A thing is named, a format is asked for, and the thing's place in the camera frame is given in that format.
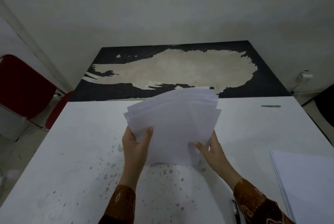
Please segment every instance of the paper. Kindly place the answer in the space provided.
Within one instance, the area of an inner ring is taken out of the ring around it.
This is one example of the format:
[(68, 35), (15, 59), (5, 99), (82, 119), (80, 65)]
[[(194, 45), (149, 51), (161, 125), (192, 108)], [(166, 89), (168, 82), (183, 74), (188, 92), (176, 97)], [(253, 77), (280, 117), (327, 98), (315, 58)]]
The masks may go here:
[(271, 151), (288, 214), (297, 224), (332, 223), (334, 159)]
[(170, 163), (198, 166), (193, 142), (207, 144), (221, 110), (209, 88), (173, 90), (128, 107), (124, 116), (138, 142), (154, 127), (146, 165)]

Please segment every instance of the black pen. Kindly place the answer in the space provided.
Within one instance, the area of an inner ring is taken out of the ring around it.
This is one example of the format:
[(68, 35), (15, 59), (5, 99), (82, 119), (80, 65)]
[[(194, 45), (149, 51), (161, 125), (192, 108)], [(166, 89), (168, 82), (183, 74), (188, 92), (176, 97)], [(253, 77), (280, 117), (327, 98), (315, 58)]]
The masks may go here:
[(232, 202), (234, 207), (234, 216), (236, 217), (236, 224), (241, 224), (238, 206), (236, 205), (236, 202), (234, 200), (232, 200)]

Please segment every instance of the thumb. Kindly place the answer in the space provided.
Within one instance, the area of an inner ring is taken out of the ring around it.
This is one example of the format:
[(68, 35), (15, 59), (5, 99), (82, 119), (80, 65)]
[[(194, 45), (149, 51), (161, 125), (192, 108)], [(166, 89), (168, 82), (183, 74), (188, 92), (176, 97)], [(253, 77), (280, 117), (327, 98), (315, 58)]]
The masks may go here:
[(201, 142), (195, 142), (196, 148), (201, 151), (202, 155), (205, 159), (207, 159), (210, 155), (210, 152), (206, 146), (204, 146)]
[(148, 147), (149, 144), (150, 144), (152, 135), (153, 135), (153, 126), (150, 126), (150, 127), (146, 130), (145, 135), (144, 135), (142, 141), (140, 142), (140, 144), (142, 144), (143, 146)]

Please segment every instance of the white wall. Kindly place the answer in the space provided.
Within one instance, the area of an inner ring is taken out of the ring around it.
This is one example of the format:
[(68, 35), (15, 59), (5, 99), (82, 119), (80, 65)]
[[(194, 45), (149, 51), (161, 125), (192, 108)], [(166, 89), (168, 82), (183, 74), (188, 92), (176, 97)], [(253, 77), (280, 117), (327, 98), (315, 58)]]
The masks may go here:
[(101, 47), (249, 40), (282, 83), (334, 83), (333, 0), (4, 0), (74, 87)]
[(12, 54), (20, 58), (54, 85), (62, 88), (11, 26), (0, 16), (0, 57), (6, 54)]

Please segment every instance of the sleeve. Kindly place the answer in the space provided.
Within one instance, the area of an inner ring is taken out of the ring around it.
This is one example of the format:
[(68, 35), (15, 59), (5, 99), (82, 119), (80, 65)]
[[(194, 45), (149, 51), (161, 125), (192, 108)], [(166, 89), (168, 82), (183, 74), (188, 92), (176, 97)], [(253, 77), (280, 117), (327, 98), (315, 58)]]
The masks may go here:
[(132, 224), (135, 219), (136, 193), (126, 185), (118, 185), (98, 224)]
[(236, 184), (233, 195), (245, 218), (251, 224), (294, 224), (279, 209), (275, 201), (268, 199), (245, 179)]

